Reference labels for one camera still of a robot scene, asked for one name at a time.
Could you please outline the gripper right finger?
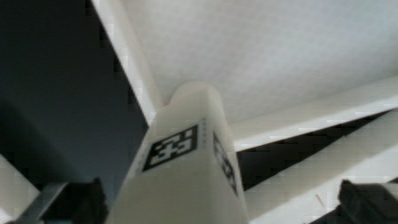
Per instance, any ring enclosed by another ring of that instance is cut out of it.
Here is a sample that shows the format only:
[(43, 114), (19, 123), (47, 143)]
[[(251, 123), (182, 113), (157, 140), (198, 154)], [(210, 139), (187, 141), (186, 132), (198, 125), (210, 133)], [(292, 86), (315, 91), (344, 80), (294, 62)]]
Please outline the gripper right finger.
[(385, 183), (381, 186), (386, 189), (393, 199), (398, 200), (398, 183)]

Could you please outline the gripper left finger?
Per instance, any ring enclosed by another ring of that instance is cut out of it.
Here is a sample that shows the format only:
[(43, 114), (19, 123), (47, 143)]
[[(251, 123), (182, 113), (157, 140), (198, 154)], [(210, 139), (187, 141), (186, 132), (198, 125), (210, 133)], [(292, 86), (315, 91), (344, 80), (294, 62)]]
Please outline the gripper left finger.
[(68, 183), (51, 183), (27, 207), (15, 224), (40, 224), (45, 213), (52, 207), (56, 199), (63, 193)]

